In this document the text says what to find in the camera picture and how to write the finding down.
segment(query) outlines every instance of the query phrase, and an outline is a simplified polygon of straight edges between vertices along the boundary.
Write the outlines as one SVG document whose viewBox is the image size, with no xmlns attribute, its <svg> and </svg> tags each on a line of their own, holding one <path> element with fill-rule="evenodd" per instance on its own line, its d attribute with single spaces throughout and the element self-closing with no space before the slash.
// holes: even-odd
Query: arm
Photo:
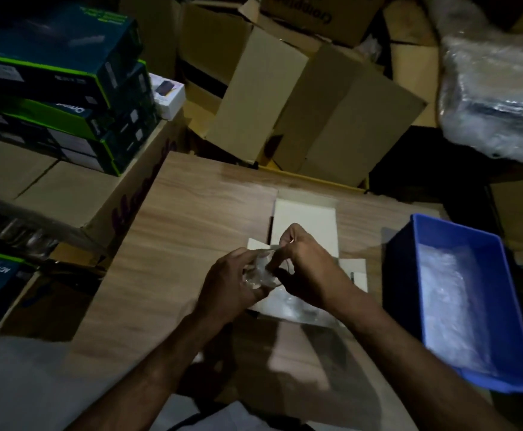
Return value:
<svg viewBox="0 0 523 431">
<path fill-rule="evenodd" d="M 393 387 L 420 429 L 512 430 L 454 370 L 397 324 L 349 280 L 298 224 L 282 236 L 268 265 L 287 291 L 347 326 Z M 291 259 L 295 273 L 278 268 Z"/>
<path fill-rule="evenodd" d="M 225 324 L 267 296 L 268 289 L 251 289 L 242 281 L 243 268 L 258 253 L 240 248 L 218 260 L 194 311 L 67 430 L 149 429 L 198 352 Z"/>
</svg>

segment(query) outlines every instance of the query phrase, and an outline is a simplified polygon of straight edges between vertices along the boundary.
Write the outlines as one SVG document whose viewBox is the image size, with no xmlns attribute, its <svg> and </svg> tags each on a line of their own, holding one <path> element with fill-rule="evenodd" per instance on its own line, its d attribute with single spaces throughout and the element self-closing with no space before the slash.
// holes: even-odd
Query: blue plastic tray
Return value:
<svg viewBox="0 0 523 431">
<path fill-rule="evenodd" d="M 485 309 L 490 344 L 487 372 L 454 367 L 467 381 L 504 393 L 523 392 L 523 320 L 501 239 L 421 214 L 398 232 L 386 246 L 383 262 L 383 307 L 407 331 L 426 345 L 418 246 L 440 249 L 469 247 L 476 261 L 479 307 Z"/>
</svg>

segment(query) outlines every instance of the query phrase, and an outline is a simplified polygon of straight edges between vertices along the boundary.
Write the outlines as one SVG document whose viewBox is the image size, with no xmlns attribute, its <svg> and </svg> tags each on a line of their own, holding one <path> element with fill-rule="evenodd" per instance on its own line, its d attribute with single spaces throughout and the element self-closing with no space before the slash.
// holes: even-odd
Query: small white box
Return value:
<svg viewBox="0 0 523 431">
<path fill-rule="evenodd" d="M 150 73 L 154 101 L 162 119 L 173 120 L 186 101 L 186 90 L 182 83 Z"/>
</svg>

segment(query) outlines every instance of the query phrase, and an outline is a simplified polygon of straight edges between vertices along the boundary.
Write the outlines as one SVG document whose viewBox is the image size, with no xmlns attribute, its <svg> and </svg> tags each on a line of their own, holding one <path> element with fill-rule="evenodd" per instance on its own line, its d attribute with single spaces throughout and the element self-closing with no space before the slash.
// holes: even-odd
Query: wooden table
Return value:
<svg viewBox="0 0 523 431">
<path fill-rule="evenodd" d="M 280 187 L 338 199 L 340 256 L 367 260 L 378 300 L 383 236 L 412 213 L 436 216 L 389 198 L 170 153 L 72 341 L 69 369 L 107 375 L 140 360 L 191 311 L 216 259 L 250 237 L 267 240 Z M 180 392 L 343 427 L 414 429 L 347 333 L 248 314 L 208 345 Z"/>
</svg>

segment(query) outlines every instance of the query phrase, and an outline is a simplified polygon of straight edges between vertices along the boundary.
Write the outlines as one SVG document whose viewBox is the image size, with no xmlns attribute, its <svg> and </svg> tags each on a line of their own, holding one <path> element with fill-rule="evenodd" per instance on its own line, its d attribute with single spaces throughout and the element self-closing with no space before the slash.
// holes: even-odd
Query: hand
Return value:
<svg viewBox="0 0 523 431">
<path fill-rule="evenodd" d="M 335 259 L 299 224 L 292 224 L 279 240 L 278 249 L 267 265 L 286 290 L 320 309 L 335 313 L 340 304 L 358 290 Z M 279 265 L 291 259 L 295 273 Z"/>
<path fill-rule="evenodd" d="M 244 267 L 264 251 L 238 248 L 216 261 L 206 275 L 194 314 L 220 324 L 221 329 L 242 311 L 264 299 L 270 288 L 252 289 L 243 281 Z"/>
</svg>

